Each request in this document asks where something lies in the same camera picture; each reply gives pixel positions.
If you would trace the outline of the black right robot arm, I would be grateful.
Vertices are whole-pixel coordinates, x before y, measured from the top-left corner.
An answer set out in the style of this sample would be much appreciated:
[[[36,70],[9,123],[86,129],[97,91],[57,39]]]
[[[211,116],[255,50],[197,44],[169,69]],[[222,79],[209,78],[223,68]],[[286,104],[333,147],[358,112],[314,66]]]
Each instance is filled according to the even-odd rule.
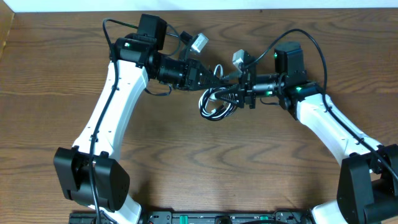
[[[324,89],[307,78],[298,42],[274,50],[275,73],[258,75],[254,57],[233,55],[237,85],[216,94],[242,108],[276,96],[279,105],[313,131],[340,165],[335,200],[313,207],[302,223],[380,223],[397,216],[397,145],[384,146],[357,128]]]

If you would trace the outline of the brown cardboard panel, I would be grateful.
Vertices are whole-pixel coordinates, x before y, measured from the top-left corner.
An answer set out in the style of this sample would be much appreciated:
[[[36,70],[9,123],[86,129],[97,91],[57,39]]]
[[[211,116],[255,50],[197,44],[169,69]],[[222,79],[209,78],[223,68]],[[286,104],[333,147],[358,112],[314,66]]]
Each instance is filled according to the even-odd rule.
[[[2,56],[4,48],[6,46],[7,39],[12,27],[15,13],[14,11],[1,0],[0,4],[0,54]]]

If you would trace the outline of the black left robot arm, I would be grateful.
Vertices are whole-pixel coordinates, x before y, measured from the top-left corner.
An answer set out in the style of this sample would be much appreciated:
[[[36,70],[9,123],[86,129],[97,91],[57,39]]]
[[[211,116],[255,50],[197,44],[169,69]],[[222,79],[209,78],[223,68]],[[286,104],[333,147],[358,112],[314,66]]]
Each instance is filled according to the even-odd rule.
[[[65,198],[95,210],[94,223],[137,223],[141,206],[129,196],[130,178],[121,167],[124,133],[149,80],[170,88],[197,91],[221,84],[211,70],[190,58],[207,44],[204,34],[178,35],[178,59],[163,54],[169,24],[143,14],[134,32],[109,42],[103,91],[82,133],[69,149],[59,148],[53,163]]]

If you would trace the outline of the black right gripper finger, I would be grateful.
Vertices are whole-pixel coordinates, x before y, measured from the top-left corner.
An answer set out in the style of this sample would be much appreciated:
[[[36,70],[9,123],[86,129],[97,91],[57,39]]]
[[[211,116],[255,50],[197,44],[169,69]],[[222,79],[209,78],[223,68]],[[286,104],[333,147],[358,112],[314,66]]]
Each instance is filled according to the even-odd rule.
[[[225,90],[220,90],[215,93],[215,98],[228,103],[233,106],[241,107],[241,92],[238,88],[227,88]]]
[[[236,85],[241,83],[242,73],[239,70],[233,71],[229,74],[223,75],[223,85]]]

